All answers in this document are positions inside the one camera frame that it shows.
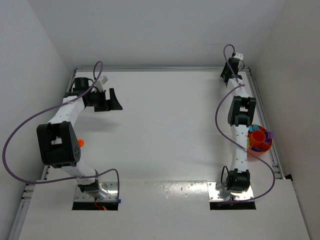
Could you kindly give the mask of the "orange round lego piece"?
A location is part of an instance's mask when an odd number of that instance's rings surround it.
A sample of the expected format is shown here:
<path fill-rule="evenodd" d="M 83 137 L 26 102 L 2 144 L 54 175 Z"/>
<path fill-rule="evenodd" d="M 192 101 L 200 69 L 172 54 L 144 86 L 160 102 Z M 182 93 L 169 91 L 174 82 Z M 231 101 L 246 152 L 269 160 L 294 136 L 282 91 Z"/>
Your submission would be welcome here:
<path fill-rule="evenodd" d="M 83 139 L 78 139 L 77 141 L 78 141 L 78 144 L 79 144 L 79 146 L 80 146 L 81 148 L 85 145 L 85 142 L 84 142 Z"/>

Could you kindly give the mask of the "large teal lego brick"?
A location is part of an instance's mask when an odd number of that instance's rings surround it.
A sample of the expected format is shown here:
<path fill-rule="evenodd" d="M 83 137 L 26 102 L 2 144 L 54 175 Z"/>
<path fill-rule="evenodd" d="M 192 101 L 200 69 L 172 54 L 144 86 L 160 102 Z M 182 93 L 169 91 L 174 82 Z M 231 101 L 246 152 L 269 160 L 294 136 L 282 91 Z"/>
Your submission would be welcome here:
<path fill-rule="evenodd" d="M 254 131 L 260 131 L 261 129 L 260 129 L 260 126 L 259 125 L 257 125 L 257 124 L 254 124 L 254 125 L 251 125 L 250 127 L 249 127 L 249 132 L 250 133 L 252 133 L 252 132 L 254 132 Z"/>

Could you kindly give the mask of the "light green lego brick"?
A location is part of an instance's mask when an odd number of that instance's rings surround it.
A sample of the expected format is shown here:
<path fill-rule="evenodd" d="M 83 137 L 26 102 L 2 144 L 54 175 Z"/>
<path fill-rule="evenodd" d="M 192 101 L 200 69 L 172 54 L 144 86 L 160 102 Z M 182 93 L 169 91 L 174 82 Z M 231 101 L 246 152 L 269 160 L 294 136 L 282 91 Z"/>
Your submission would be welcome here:
<path fill-rule="evenodd" d="M 250 142 L 250 139 L 247 138 L 247 148 L 249 149 L 251 147 L 251 142 Z"/>

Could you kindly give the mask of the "purple stepped lego brick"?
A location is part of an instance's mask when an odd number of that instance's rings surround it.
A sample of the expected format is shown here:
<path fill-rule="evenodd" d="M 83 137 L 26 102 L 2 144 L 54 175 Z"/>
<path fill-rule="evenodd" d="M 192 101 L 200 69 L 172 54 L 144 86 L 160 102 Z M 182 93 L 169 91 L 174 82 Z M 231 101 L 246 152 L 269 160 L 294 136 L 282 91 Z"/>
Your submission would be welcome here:
<path fill-rule="evenodd" d="M 265 131 L 264 134 L 265 134 L 265 138 L 266 139 L 270 140 L 270 139 L 274 138 L 274 132 L 273 131 Z"/>

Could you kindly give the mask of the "blue arch lego piece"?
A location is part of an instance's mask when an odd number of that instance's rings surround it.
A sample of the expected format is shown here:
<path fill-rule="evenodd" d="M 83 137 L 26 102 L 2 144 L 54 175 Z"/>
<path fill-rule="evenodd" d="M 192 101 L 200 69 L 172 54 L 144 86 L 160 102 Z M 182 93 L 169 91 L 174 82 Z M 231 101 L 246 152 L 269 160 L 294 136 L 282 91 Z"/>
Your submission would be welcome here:
<path fill-rule="evenodd" d="M 262 149 L 261 148 L 251 148 L 252 151 L 257 152 L 257 153 L 261 153 Z"/>

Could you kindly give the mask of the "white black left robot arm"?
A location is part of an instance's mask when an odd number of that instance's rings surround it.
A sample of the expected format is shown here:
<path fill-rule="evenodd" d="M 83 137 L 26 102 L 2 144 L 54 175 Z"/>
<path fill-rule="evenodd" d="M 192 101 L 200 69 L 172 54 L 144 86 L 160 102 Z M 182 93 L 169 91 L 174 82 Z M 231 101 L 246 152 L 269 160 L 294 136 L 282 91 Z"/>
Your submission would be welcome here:
<path fill-rule="evenodd" d="M 61 169 L 75 177 L 80 191 L 93 198 L 104 197 L 107 189 L 99 180 L 97 170 L 91 168 L 81 158 L 81 144 L 75 134 L 74 125 L 86 107 L 93 107 L 95 112 L 123 109 L 113 88 L 109 89 L 110 98 L 106 98 L 103 85 L 107 80 L 106 76 L 100 77 L 93 86 L 93 91 L 87 92 L 90 79 L 75 78 L 73 88 L 67 91 L 62 99 L 63 106 L 48 123 L 40 124 L 36 129 L 43 164 Z"/>

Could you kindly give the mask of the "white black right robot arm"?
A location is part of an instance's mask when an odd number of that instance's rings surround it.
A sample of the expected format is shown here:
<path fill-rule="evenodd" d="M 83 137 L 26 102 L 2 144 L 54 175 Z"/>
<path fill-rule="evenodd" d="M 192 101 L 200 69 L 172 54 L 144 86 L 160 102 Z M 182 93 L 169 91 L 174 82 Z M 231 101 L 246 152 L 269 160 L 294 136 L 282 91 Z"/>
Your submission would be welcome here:
<path fill-rule="evenodd" d="M 239 72 L 239 63 L 243 61 L 241 53 L 234 53 L 222 70 L 221 77 L 226 87 L 232 91 L 232 102 L 227 122 L 231 127 L 232 140 L 236 143 L 232 153 L 232 162 L 226 178 L 226 188 L 230 192 L 246 192 L 250 187 L 250 172 L 247 149 L 248 134 L 254 118 L 256 99 L 251 97 L 243 84 Z"/>

